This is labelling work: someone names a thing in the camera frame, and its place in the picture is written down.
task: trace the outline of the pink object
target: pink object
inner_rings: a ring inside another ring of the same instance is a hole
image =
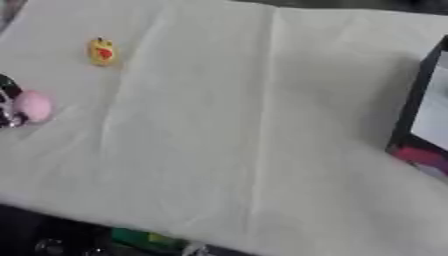
[[[13,107],[15,111],[24,113],[32,123],[45,121],[51,113],[50,99],[33,90],[22,92],[14,100]]]

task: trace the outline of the yellow rubber duck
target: yellow rubber duck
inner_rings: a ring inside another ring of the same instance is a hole
[[[109,66],[117,59],[112,42],[101,37],[89,42],[87,53],[92,64],[97,66]]]

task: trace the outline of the white paper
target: white paper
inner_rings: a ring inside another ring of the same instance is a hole
[[[445,255],[448,188],[384,153],[446,17],[31,1],[0,70],[55,101],[0,132],[0,200],[263,255]],[[96,36],[120,64],[89,64]]]

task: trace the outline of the green object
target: green object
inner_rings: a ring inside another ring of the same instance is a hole
[[[187,244],[184,240],[154,232],[141,232],[125,228],[114,228],[112,240],[137,249],[163,254],[179,254]]]

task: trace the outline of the black box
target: black box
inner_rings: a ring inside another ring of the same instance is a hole
[[[448,36],[421,62],[387,151],[424,171],[448,175]]]

